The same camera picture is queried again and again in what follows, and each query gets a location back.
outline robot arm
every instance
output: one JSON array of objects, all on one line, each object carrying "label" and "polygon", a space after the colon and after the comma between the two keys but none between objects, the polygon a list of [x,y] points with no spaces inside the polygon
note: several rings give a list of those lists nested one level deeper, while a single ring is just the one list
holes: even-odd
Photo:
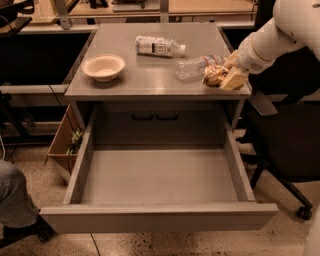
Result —
[{"label": "robot arm", "polygon": [[277,0],[273,18],[244,39],[224,66],[235,66],[242,75],[259,74],[304,46],[320,60],[320,0]]}]

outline cabinet top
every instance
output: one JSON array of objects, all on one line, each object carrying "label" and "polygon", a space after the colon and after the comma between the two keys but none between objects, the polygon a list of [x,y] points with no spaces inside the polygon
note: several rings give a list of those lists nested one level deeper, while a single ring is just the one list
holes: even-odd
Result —
[{"label": "cabinet top", "polygon": [[[186,45],[183,57],[137,55],[138,35],[172,38]],[[78,68],[65,96],[70,100],[140,100],[140,99],[241,99],[250,96],[250,89],[226,92],[209,88],[201,79],[180,81],[176,75],[178,60],[207,54],[229,56],[229,50],[214,23],[136,23],[101,24],[82,60],[99,54],[116,54],[125,62],[125,69],[111,82],[97,82]]]}]

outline chair wheel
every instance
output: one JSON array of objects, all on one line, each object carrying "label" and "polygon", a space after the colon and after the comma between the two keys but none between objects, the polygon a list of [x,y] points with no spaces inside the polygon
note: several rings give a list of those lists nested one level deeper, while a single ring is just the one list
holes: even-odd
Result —
[{"label": "chair wheel", "polygon": [[310,208],[300,207],[297,211],[297,215],[304,220],[310,220],[312,216],[312,211]]}]

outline bottle label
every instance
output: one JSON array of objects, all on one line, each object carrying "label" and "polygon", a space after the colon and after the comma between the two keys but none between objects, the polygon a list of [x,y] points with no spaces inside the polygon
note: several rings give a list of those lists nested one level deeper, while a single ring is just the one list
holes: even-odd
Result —
[{"label": "bottle label", "polygon": [[136,52],[159,56],[171,56],[170,39],[138,36],[136,38]]}]

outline floor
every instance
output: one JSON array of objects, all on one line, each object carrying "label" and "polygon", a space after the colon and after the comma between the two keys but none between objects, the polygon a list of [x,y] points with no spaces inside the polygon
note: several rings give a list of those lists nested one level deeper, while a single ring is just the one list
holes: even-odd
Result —
[{"label": "floor", "polygon": [[[250,146],[239,145],[241,151]],[[49,146],[7,148],[7,160],[25,173],[28,190],[38,207],[60,205],[66,191],[64,170],[47,158]],[[320,183],[298,184],[316,208]],[[295,216],[299,202],[272,176],[264,173],[254,194],[258,202],[276,202],[277,215],[258,231],[199,233],[59,234],[42,244],[31,236],[2,250],[0,255],[212,255],[300,256],[312,223]]]}]

